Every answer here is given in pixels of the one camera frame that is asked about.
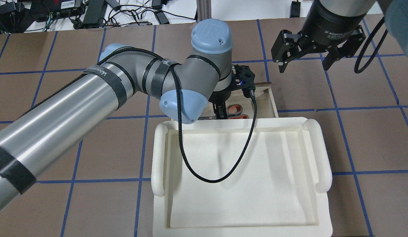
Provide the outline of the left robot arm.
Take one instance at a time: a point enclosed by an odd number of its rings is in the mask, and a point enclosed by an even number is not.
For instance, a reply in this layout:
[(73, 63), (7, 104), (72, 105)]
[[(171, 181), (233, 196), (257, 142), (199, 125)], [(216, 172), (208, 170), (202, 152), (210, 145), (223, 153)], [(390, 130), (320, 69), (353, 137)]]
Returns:
[(231, 79), (231, 28), (222, 20), (202, 20), (192, 29), (191, 45), (182, 64), (145, 49), (108, 45), (98, 64), (1, 130), (0, 212), (137, 92), (160, 100), (173, 120), (195, 123), (210, 96)]

